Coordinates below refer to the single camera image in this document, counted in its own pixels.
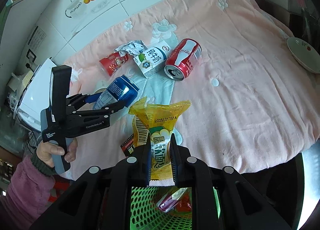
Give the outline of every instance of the pink sleeve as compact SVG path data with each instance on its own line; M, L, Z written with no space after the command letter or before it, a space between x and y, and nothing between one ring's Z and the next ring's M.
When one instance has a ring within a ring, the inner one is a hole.
M40 173L31 163L30 157L18 164L7 195L1 202L20 229L29 229L31 224L47 209L54 178Z

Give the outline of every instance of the yellow plastic packaging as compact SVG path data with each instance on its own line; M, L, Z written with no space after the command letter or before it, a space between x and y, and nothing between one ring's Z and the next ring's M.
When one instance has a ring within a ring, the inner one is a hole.
M190 101L181 101L171 105L148 104L147 97L144 97L130 107L129 114L136 115L150 133L152 180L172 177L171 166L168 166L170 164L170 138L177 119L190 105ZM139 134L139 128L136 126L136 117L133 119L132 125L133 144L137 146L140 145L139 137L141 133Z

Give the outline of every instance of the blue can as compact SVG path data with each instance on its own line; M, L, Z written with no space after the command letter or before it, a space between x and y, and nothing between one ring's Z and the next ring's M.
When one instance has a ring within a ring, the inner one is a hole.
M128 108L138 96L139 90L139 87L133 81L125 75L121 75L114 79L108 88L101 93L92 109L98 110L105 105L112 104L120 100L125 101L125 106Z

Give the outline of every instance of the coca-cola can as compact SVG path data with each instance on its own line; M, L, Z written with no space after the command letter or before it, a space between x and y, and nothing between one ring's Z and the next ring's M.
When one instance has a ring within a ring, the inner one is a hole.
M201 55L201 46L193 39L183 39L171 52L164 72L175 81L182 81L190 75Z

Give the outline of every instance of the white milk carton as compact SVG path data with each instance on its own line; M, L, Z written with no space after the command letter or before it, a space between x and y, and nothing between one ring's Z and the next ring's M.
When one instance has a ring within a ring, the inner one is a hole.
M165 41L162 41L134 57L134 61L139 66L145 78L149 78L164 68L165 62L172 50L173 48Z

